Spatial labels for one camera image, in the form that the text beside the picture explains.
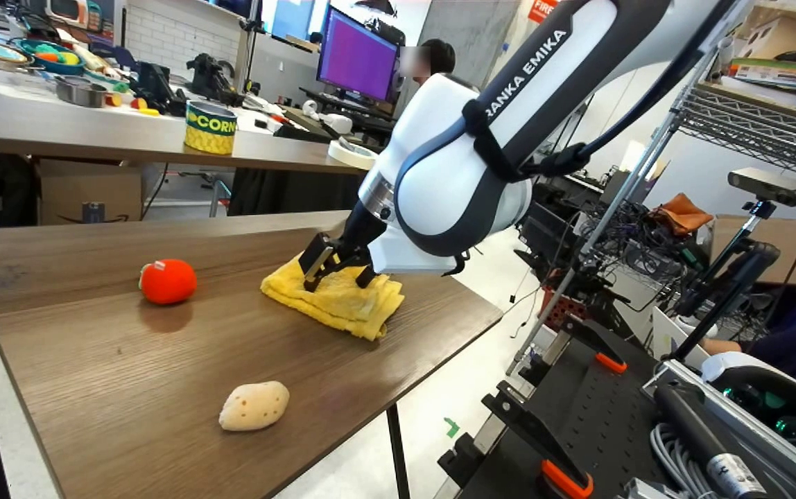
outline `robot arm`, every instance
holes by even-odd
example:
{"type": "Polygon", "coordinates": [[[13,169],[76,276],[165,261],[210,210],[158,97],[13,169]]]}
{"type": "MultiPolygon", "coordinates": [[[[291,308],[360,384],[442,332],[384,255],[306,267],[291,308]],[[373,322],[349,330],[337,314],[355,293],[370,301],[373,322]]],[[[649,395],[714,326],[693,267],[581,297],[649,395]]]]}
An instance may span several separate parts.
{"type": "Polygon", "coordinates": [[[431,77],[360,186],[339,242],[300,258],[306,287],[341,267],[461,271],[465,251],[515,224],[532,178],[568,175],[675,88],[751,7],[751,0],[564,0],[481,93],[431,77]],[[592,143],[536,149],[601,84],[671,60],[649,93],[592,143]]]}

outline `metal rack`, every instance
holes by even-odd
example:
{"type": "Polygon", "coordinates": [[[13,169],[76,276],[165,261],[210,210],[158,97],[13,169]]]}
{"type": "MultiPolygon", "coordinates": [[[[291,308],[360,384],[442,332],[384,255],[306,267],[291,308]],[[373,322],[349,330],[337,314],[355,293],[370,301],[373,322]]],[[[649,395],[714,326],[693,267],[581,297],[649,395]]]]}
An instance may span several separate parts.
{"type": "Polygon", "coordinates": [[[680,114],[682,133],[796,172],[796,108],[696,84],[680,114]]]}

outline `white floor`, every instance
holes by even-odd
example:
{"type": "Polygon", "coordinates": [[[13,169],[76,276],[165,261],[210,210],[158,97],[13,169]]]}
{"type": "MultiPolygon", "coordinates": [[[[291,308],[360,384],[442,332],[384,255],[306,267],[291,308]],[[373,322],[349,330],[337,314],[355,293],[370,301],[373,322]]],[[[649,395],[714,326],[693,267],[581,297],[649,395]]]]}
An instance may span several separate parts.
{"type": "MultiPolygon", "coordinates": [[[[202,189],[188,197],[183,197],[183,192],[171,197],[171,192],[178,189],[165,186],[158,206],[151,207],[148,219],[209,219],[202,189]]],[[[488,411],[481,398],[495,390],[499,380],[506,380],[510,357],[531,332],[540,293],[536,290],[536,276],[513,255],[515,246],[521,246],[515,229],[490,236],[486,243],[481,243],[481,251],[472,255],[470,269],[457,276],[484,300],[506,311],[503,322],[399,401],[411,497],[431,499],[454,494],[454,484],[450,484],[450,476],[436,462],[452,447],[452,438],[461,436],[450,436],[450,425],[454,420],[472,436],[484,427],[488,411]]],[[[26,438],[26,419],[13,405],[13,390],[2,377],[2,366],[0,413],[2,461],[9,473],[13,473],[9,476],[12,497],[55,497],[47,484],[40,452],[29,447],[30,438],[26,438]]],[[[367,425],[309,473],[294,480],[280,497],[396,497],[386,415],[367,425]]]]}

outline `brown tabletop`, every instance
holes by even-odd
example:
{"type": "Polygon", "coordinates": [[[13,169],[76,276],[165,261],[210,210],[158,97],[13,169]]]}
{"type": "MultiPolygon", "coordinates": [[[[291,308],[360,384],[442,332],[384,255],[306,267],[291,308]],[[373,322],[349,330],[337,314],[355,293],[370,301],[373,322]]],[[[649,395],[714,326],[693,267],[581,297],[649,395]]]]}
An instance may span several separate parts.
{"type": "Polygon", "coordinates": [[[271,172],[360,172],[328,156],[328,143],[239,129],[234,156],[183,147],[185,122],[0,97],[0,151],[80,160],[167,160],[271,172]]]}
{"type": "Polygon", "coordinates": [[[259,290],[314,229],[259,229],[0,229],[0,355],[63,497],[274,494],[496,322],[454,279],[411,276],[381,344],[334,332],[259,290]],[[140,267],[165,255],[196,267],[188,304],[141,301],[140,267]],[[291,387],[285,419],[226,436],[226,395],[259,380],[291,387]]]}

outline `monitor screen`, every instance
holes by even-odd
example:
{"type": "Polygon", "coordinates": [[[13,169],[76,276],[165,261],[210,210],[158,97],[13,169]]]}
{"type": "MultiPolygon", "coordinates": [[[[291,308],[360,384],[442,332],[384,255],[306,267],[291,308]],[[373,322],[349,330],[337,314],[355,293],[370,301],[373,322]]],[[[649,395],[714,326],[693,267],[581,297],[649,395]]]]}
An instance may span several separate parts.
{"type": "Polygon", "coordinates": [[[317,79],[388,100],[396,72],[396,48],[339,7],[328,11],[317,79]]]}

